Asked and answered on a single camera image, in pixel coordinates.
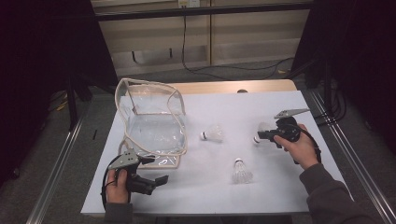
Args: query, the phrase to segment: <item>dark gray sleeve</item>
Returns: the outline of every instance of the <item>dark gray sleeve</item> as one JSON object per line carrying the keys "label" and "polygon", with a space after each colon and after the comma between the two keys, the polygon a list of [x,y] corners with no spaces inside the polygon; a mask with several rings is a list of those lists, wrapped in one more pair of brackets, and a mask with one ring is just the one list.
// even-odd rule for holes
{"label": "dark gray sleeve", "polygon": [[306,202],[314,223],[375,223],[352,201],[344,183],[334,180],[323,164],[306,169],[300,180],[309,194]]}
{"label": "dark gray sleeve", "polygon": [[132,223],[132,209],[131,203],[107,203],[105,223]]}

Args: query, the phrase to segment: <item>person's left hand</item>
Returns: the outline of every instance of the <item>person's left hand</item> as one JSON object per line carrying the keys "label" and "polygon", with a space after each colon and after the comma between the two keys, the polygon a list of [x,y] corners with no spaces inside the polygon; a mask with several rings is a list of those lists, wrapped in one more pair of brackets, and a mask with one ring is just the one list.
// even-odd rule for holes
{"label": "person's left hand", "polygon": [[128,191],[126,190],[127,172],[120,170],[119,178],[116,180],[116,170],[109,170],[107,176],[107,202],[108,203],[128,203]]}

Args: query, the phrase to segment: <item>gray carpet floor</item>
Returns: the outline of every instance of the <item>gray carpet floor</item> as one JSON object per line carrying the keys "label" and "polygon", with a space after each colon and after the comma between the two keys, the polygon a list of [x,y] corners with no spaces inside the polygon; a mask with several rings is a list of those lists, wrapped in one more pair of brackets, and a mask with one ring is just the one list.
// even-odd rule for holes
{"label": "gray carpet floor", "polygon": [[[274,62],[238,65],[253,68],[271,64]],[[290,65],[291,60],[280,64],[277,69],[287,70]],[[263,79],[268,76],[282,78],[284,76],[278,73],[273,74],[273,70],[244,71],[231,68],[209,68],[200,72],[216,74],[231,80]],[[217,77],[192,74],[185,70],[136,75],[133,78],[165,83],[219,81]],[[319,111],[309,94],[312,90],[307,90],[304,86],[304,77],[297,77],[294,82],[297,88],[302,91],[313,115],[318,115]],[[321,91],[321,87],[319,86],[315,91]],[[82,121],[78,138],[70,151],[66,166],[59,174],[59,183],[51,196],[42,223],[103,223],[101,218],[82,215],[80,209],[106,143],[116,107],[113,96],[96,88],[92,88],[92,92],[93,98],[89,103],[81,102],[78,99],[78,113],[82,114],[82,110],[88,108],[87,115]],[[59,101],[54,101],[51,107],[57,104]],[[61,111],[54,110],[49,114],[46,125],[21,166],[20,178],[9,180],[0,189],[0,223],[26,223],[68,135],[68,122],[67,107]],[[356,149],[369,174],[381,188],[390,204],[396,207],[396,178],[394,178],[396,159],[385,145],[382,137],[367,128],[359,109],[350,101],[347,101],[347,113],[345,118],[339,121],[339,125],[351,145]],[[375,206],[329,128],[321,126],[319,129],[331,149],[355,201],[378,223],[382,223],[381,216],[376,212]],[[311,223],[308,214],[294,214],[292,220],[296,224]],[[136,217],[135,223],[155,223],[155,217]],[[172,217],[170,223],[219,223],[219,219],[217,217]]]}

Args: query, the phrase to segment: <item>white tabletop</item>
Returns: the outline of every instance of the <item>white tabletop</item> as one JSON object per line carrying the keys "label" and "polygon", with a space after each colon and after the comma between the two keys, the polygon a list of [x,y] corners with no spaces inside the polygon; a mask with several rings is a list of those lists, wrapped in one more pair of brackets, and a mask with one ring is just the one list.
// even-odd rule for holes
{"label": "white tabletop", "polygon": [[[136,214],[148,216],[272,215],[307,212],[307,193],[299,180],[303,169],[289,153],[274,143],[253,144],[260,122],[276,128],[274,115],[284,109],[307,108],[299,91],[263,93],[217,93],[183,95],[186,107],[188,152],[173,170],[138,170],[148,179],[169,175],[166,185],[153,194],[133,193]],[[322,150],[322,162],[330,174],[344,182],[310,112],[295,116],[305,124]],[[199,133],[220,123],[222,143],[201,141]],[[100,190],[108,163],[117,156],[123,137],[118,114],[108,135],[105,149],[82,214],[102,216],[105,212]],[[242,158],[253,173],[253,182],[235,185],[232,181],[235,158]]]}

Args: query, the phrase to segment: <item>black horizontal bar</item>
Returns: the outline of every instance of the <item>black horizontal bar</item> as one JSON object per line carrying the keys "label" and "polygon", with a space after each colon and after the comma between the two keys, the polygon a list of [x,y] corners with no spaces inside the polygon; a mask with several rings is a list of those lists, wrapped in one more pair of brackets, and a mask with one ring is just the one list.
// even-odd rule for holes
{"label": "black horizontal bar", "polygon": [[170,8],[162,10],[136,11],[136,12],[114,12],[114,13],[97,13],[94,16],[68,16],[53,19],[88,19],[96,21],[122,21],[137,20],[165,17],[182,17],[182,16],[200,16],[216,14],[233,14],[247,12],[264,12],[264,11],[288,11],[303,10],[313,7],[314,2],[300,3],[282,3],[282,4],[262,4],[250,6],[230,6],[230,7],[189,7],[189,8]]}

